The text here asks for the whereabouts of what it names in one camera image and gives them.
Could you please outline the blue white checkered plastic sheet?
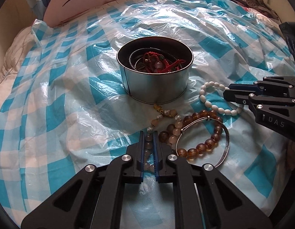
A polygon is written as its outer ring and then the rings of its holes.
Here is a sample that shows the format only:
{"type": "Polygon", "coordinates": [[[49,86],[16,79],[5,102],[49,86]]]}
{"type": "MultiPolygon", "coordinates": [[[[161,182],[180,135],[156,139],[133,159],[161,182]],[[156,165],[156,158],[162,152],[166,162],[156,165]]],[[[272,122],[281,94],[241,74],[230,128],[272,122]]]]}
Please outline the blue white checkered plastic sheet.
{"type": "Polygon", "coordinates": [[[119,0],[59,28],[35,21],[14,41],[17,75],[0,102],[0,203],[17,225],[87,164],[124,154],[157,112],[125,92],[116,53],[144,36],[193,52],[188,87],[165,105],[201,111],[201,86],[295,76],[285,40],[230,0],[119,0]]]}

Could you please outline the silver bangle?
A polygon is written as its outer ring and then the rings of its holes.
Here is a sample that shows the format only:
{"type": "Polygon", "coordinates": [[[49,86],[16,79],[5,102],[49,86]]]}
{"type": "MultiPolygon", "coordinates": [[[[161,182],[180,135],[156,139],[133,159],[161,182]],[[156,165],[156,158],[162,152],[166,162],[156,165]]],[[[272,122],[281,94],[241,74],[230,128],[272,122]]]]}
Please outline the silver bangle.
{"type": "Polygon", "coordinates": [[[189,123],[188,125],[180,129],[180,135],[177,137],[177,141],[175,143],[175,152],[178,156],[188,158],[190,160],[195,160],[198,157],[198,155],[204,154],[207,150],[211,151],[215,147],[215,145],[220,141],[221,139],[220,135],[222,134],[223,131],[225,133],[226,142],[225,142],[224,151],[220,159],[214,166],[215,168],[218,168],[224,163],[228,155],[228,151],[230,149],[230,134],[227,127],[219,119],[212,118],[209,115],[198,118],[197,120],[193,120],[191,123],[189,123]],[[196,148],[193,148],[190,153],[188,153],[188,151],[186,151],[185,149],[178,150],[179,141],[181,140],[181,137],[185,134],[185,132],[188,129],[190,129],[190,127],[205,121],[215,122],[214,129],[216,130],[216,132],[214,132],[208,139],[206,139],[204,143],[200,143],[197,145],[196,148]]]}

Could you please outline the cream duvet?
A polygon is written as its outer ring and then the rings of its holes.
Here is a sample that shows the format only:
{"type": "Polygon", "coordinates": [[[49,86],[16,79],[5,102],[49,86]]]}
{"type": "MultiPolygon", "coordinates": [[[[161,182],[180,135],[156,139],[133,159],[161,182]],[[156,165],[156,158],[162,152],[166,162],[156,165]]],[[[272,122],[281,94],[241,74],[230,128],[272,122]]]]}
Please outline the cream duvet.
{"type": "Polygon", "coordinates": [[[26,55],[34,44],[35,36],[32,34],[31,26],[24,28],[16,35],[4,57],[4,64],[0,71],[0,84],[16,78],[26,55]]]}

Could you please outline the round silver metal tin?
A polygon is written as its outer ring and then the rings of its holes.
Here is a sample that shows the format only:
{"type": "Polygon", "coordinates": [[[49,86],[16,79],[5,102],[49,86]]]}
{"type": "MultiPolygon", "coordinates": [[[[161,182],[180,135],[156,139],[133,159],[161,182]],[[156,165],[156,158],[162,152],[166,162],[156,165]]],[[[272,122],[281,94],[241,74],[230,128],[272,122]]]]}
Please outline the round silver metal tin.
{"type": "Polygon", "coordinates": [[[123,85],[134,99],[172,102],[186,91],[193,52],[184,43],[160,36],[134,39],[116,55],[123,85]]]}

